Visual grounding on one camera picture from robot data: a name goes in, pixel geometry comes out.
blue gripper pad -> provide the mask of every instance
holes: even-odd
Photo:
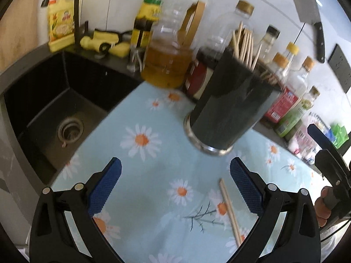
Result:
[[[101,212],[119,177],[122,174],[122,163],[118,158],[113,158],[107,171],[89,195],[88,213],[91,217]]]
[[[238,187],[250,212],[263,214],[263,195],[249,176],[251,173],[241,160],[236,157],[230,163],[230,175]]]

gold bottle cap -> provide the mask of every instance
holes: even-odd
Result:
[[[310,72],[313,68],[313,66],[315,65],[315,62],[313,61],[313,59],[311,57],[306,57],[305,61],[303,62],[302,66],[308,71]]]
[[[287,50],[289,50],[294,55],[298,55],[300,51],[299,47],[293,44],[292,42],[289,42],[289,44],[287,45]]]
[[[239,9],[240,11],[243,11],[249,14],[250,16],[252,15],[253,10],[255,9],[253,5],[251,5],[249,2],[246,2],[244,0],[239,0],[236,8]]]
[[[289,64],[289,60],[287,60],[282,54],[277,52],[275,57],[273,58],[273,62],[278,64],[279,67],[285,69],[287,65]]]
[[[320,92],[318,91],[318,89],[315,86],[312,86],[312,88],[310,89],[310,94],[317,99],[320,95]]]

chopsticks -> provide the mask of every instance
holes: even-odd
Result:
[[[221,178],[219,180],[219,188],[221,190],[223,200],[224,200],[225,204],[227,205],[227,212],[228,212],[230,223],[231,223],[231,226],[233,229],[233,234],[234,234],[234,237],[236,240],[236,245],[239,248],[239,246],[243,243],[243,241],[242,241],[242,238],[240,235],[238,222],[237,222],[235,214],[234,214],[233,205],[232,205],[232,202],[230,201],[229,194],[228,194],[228,191],[227,191],[227,188],[225,186],[223,178]]]
[[[240,22],[238,33],[233,31],[233,56],[247,66],[251,71],[254,71],[258,56],[261,52],[262,44],[260,44],[258,51],[256,52],[255,59],[253,59],[253,32],[249,29],[243,28],[243,22]]]

hand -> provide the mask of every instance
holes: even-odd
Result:
[[[315,214],[317,216],[318,225],[323,227],[327,223],[327,219],[331,215],[331,210],[329,210],[323,201],[329,192],[332,189],[331,187],[324,187],[321,191],[321,196],[315,201]]]

bottle cap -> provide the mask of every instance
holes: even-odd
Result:
[[[292,42],[289,42],[289,44],[287,45],[287,50],[294,55],[298,55],[300,51],[299,47],[293,44]]]
[[[252,15],[253,10],[255,9],[253,5],[251,5],[249,2],[246,2],[244,0],[239,0],[236,8],[239,9],[240,11],[243,11],[249,14],[250,16]]]
[[[289,60],[287,60],[282,54],[277,52],[275,57],[273,58],[273,62],[278,64],[279,67],[285,69],[287,65],[289,64]]]
[[[313,61],[313,59],[311,57],[306,57],[305,61],[303,62],[302,66],[308,71],[310,72],[313,68],[313,66],[315,65],[315,62]]]
[[[275,27],[273,27],[272,25],[269,25],[267,28],[266,33],[270,34],[271,36],[273,36],[274,38],[278,38],[280,35],[280,31],[277,30]]]
[[[320,92],[318,91],[318,89],[315,86],[312,86],[312,88],[310,89],[310,94],[317,99],[320,95]]]

